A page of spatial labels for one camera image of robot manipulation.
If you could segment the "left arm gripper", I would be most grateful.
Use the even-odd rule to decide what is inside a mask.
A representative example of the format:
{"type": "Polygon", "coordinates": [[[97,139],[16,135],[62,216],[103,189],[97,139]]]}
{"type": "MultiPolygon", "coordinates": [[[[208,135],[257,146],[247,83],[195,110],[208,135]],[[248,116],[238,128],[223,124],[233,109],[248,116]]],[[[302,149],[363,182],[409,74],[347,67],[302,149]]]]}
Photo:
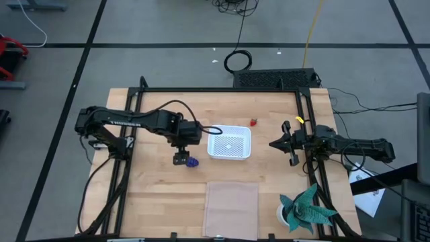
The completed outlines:
{"type": "Polygon", "coordinates": [[[185,148],[189,145],[199,145],[202,139],[202,131],[200,123],[188,120],[178,120],[173,128],[172,135],[169,137],[169,142],[172,147],[177,149],[173,157],[174,165],[187,165],[189,160],[189,152],[185,148]]]}

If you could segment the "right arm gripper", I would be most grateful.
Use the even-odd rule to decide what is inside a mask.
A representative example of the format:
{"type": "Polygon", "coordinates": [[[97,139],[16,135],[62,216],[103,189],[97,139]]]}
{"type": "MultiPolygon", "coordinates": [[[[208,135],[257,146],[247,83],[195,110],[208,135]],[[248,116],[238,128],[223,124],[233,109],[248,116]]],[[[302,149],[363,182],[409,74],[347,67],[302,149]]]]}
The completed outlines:
{"type": "Polygon", "coordinates": [[[291,125],[289,121],[283,123],[284,134],[269,144],[270,147],[278,149],[284,153],[290,154],[290,165],[296,166],[299,164],[299,158],[296,154],[296,149],[303,149],[306,137],[303,130],[296,130],[293,133],[290,132],[291,125]]]}

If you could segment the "white perforated plastic basket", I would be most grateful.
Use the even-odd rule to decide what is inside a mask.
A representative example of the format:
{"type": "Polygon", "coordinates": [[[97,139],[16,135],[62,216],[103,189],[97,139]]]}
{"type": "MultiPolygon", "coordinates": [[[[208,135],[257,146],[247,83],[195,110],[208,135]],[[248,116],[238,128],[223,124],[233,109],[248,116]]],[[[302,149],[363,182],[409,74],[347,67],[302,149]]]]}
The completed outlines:
{"type": "Polygon", "coordinates": [[[245,126],[213,125],[207,152],[212,159],[243,161],[251,156],[251,130],[245,126]]]}

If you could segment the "black perforated computer case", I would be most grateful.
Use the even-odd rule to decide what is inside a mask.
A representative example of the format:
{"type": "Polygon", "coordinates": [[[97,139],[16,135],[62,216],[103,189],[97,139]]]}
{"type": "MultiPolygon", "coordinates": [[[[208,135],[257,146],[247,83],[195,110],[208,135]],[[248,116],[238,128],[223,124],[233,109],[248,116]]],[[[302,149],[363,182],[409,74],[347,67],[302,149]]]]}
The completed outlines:
{"type": "Polygon", "coordinates": [[[234,73],[236,88],[318,88],[320,79],[313,68],[242,70],[234,73]]]}

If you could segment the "green plant in white pot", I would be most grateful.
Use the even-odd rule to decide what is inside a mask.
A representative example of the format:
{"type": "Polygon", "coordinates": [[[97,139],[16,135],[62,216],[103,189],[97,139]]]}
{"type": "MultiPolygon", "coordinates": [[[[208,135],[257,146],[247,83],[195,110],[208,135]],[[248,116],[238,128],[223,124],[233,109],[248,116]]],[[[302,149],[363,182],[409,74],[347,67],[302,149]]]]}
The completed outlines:
{"type": "Polygon", "coordinates": [[[293,200],[286,195],[280,194],[281,204],[277,208],[278,221],[290,228],[290,232],[295,231],[298,227],[308,229],[314,232],[312,225],[329,225],[333,223],[329,220],[337,215],[336,210],[331,210],[312,204],[313,198],[317,192],[317,184],[312,184],[306,191],[298,194],[293,200]]]}

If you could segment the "pink cloth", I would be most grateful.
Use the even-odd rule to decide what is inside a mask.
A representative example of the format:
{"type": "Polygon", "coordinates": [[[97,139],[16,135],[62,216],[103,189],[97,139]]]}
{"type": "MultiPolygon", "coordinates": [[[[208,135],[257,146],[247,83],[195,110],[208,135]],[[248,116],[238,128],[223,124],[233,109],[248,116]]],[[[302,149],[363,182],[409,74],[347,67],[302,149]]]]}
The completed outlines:
{"type": "Polygon", "coordinates": [[[207,183],[202,235],[256,241],[259,185],[237,181],[207,183]]]}

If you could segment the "white paper sheet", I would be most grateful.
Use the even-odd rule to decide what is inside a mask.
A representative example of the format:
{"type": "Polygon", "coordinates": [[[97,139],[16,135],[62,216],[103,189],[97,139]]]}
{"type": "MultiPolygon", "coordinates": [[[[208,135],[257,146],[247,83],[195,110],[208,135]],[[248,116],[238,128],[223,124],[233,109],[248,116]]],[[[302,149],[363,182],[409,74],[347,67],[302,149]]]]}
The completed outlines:
{"type": "MultiPolygon", "coordinates": [[[[362,179],[370,178],[371,176],[374,176],[374,174],[367,169],[364,169],[363,171],[351,171],[349,173],[349,183],[352,184],[354,182],[361,181],[362,179]]],[[[382,188],[372,192],[354,195],[353,198],[355,206],[370,217],[374,218],[381,203],[384,192],[385,189],[382,188]]]]}

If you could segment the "black beam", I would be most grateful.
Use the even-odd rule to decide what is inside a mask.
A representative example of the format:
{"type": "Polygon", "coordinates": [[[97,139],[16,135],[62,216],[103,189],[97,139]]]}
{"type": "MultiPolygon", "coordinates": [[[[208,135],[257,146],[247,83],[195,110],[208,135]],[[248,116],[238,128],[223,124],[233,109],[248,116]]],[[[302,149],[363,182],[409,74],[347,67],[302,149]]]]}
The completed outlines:
{"type": "Polygon", "coordinates": [[[370,176],[350,184],[353,195],[373,192],[382,188],[399,186],[404,179],[417,182],[417,164],[413,163],[386,173],[370,176]]]}

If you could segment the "dark grey desk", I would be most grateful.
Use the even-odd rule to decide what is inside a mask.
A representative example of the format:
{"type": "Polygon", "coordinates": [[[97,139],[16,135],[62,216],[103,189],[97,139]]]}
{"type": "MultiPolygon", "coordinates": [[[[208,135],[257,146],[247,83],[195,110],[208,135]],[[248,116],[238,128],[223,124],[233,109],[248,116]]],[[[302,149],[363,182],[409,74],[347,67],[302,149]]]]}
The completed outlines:
{"type": "Polygon", "coordinates": [[[430,215],[430,186],[405,179],[402,181],[402,208],[401,208],[401,242],[430,242],[430,237],[416,234],[415,207],[418,206],[430,215]]]}

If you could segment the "black keyboard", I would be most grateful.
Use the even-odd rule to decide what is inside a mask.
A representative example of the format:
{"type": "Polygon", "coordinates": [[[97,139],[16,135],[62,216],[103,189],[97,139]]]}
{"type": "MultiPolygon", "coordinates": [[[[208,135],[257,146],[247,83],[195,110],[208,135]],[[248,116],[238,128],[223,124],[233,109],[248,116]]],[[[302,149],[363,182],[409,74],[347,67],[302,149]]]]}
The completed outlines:
{"type": "Polygon", "coordinates": [[[430,215],[418,206],[415,207],[416,234],[430,237],[430,215]]]}

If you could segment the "grey metal foot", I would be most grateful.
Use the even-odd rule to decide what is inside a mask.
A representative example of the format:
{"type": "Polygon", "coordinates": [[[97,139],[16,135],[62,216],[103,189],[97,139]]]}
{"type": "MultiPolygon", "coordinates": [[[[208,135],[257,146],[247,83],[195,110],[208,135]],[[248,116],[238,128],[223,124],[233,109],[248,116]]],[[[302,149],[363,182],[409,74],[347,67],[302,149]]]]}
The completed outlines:
{"type": "Polygon", "coordinates": [[[19,81],[0,81],[0,89],[20,89],[24,90],[26,84],[19,81]]]}

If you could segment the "red cart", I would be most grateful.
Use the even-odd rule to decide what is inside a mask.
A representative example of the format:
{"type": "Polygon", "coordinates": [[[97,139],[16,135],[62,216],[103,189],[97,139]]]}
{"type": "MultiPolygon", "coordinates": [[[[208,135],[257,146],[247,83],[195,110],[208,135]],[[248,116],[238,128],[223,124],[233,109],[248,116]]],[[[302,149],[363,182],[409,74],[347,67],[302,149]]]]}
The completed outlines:
{"type": "Polygon", "coordinates": [[[0,81],[13,81],[14,71],[28,54],[22,43],[0,34],[0,81]]]}

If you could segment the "black aluminium frame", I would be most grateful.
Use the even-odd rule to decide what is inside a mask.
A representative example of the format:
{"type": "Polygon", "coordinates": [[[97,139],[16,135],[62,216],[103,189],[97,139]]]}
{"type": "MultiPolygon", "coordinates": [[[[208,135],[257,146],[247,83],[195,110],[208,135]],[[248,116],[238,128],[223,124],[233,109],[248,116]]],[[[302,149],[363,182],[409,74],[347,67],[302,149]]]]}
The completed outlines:
{"type": "Polygon", "coordinates": [[[148,88],[137,97],[132,89],[113,88],[106,106],[115,110],[140,106],[147,111],[165,106],[205,125],[224,124],[251,128],[251,156],[244,161],[211,159],[207,139],[189,148],[199,165],[174,165],[175,152],[158,135],[139,128],[123,208],[114,206],[107,231],[120,237],[167,238],[176,232],[180,239],[200,238],[204,219],[206,184],[212,181],[249,182],[259,185],[259,237],[267,239],[313,239],[318,233],[306,229],[293,232],[283,226],[275,212],[280,194],[295,196],[310,184],[301,166],[292,167],[289,157],[269,146],[282,134],[289,120],[299,128],[296,98],[292,92],[241,91],[235,88],[148,88]]]}

